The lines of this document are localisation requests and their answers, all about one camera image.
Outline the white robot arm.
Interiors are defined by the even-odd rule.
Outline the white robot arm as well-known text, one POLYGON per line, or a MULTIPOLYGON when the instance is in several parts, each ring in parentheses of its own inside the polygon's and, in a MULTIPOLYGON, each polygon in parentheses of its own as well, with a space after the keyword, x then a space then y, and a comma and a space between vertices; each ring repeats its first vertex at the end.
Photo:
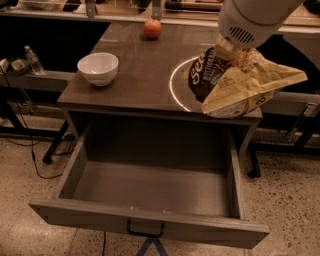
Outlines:
POLYGON ((247 72, 264 59, 257 50, 304 0, 224 0, 218 17, 217 58, 247 72))

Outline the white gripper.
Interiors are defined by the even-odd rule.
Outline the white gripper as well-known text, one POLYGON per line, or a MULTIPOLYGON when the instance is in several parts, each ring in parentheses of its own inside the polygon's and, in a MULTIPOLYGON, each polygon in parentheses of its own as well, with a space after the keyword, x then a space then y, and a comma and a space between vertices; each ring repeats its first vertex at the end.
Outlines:
POLYGON ((218 18, 221 35, 214 46, 215 55, 234 60, 234 67, 248 72, 260 59, 255 48, 270 38, 283 21, 284 9, 276 0, 224 0, 218 18))

